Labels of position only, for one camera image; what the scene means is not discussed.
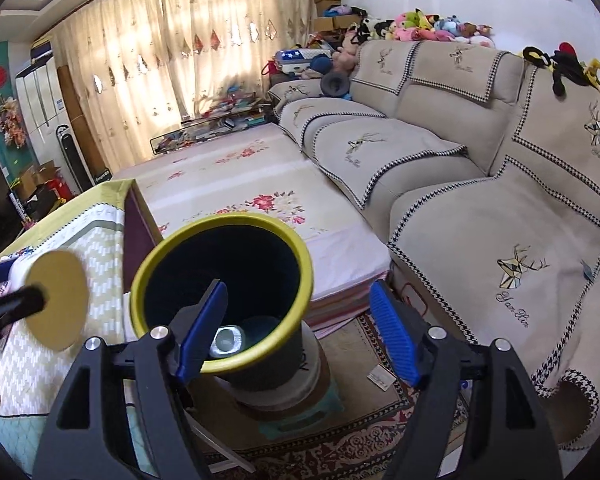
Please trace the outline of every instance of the beige curtain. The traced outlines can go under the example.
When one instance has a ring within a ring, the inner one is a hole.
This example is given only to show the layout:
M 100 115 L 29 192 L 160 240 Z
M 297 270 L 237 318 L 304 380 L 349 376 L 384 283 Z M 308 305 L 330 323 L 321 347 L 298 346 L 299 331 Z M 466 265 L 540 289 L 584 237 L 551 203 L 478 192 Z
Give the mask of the beige curtain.
M 180 126 L 161 17 L 160 0 L 95 0 L 52 31 L 114 173 L 151 158 L 150 139 Z
M 262 93 L 261 70 L 304 43 L 310 0 L 162 0 L 163 37 L 181 111 L 195 116 L 234 85 Z

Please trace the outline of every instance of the white wall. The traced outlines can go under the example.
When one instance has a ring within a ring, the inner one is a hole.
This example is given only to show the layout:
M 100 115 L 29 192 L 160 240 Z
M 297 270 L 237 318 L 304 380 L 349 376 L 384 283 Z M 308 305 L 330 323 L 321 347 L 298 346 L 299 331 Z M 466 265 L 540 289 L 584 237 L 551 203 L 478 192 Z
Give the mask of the white wall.
M 8 44 L 9 53 L 9 74 L 11 75 L 11 85 L 13 91 L 16 91 L 16 76 L 31 64 L 31 44 L 13 43 Z
M 553 53 L 569 41 L 578 58 L 600 60 L 600 13 L 591 0 L 342 0 L 378 18 L 422 9 L 464 22 L 491 25 L 498 48 L 518 53 L 529 45 Z

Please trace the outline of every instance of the bed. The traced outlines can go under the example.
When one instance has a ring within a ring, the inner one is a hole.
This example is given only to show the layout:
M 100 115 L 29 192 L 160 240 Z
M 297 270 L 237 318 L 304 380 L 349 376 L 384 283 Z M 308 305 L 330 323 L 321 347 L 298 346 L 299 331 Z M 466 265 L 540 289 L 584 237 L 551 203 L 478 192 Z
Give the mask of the bed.
M 306 242 L 314 264 L 307 323 L 325 336 L 368 307 L 389 270 L 386 246 L 331 181 L 274 124 L 191 146 L 123 170 L 167 237 L 211 214 L 259 212 Z

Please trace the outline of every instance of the yellow trash can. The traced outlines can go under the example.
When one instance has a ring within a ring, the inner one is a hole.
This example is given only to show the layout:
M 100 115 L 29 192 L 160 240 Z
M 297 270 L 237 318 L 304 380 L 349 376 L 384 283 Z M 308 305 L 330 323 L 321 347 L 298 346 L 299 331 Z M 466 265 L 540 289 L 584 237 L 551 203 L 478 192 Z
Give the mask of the yellow trash can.
M 237 388 L 269 390 L 287 382 L 302 362 L 300 322 L 314 288 L 305 243 L 280 220 L 255 213 L 209 216 L 162 241 L 145 259 L 131 288 L 131 321 L 138 337 L 168 325 L 197 303 L 213 279 L 226 283 L 223 325 L 257 316 L 274 327 L 244 351 L 205 361 L 203 374 Z

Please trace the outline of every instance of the beige sofa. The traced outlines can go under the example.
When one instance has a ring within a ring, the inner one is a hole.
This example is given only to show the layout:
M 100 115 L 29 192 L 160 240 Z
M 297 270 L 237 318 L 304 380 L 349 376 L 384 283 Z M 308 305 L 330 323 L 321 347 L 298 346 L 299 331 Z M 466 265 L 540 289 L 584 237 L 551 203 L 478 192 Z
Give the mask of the beige sofa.
M 508 338 L 565 449 L 600 434 L 600 94 L 508 52 L 369 41 L 352 101 L 274 86 L 280 127 L 438 322 Z

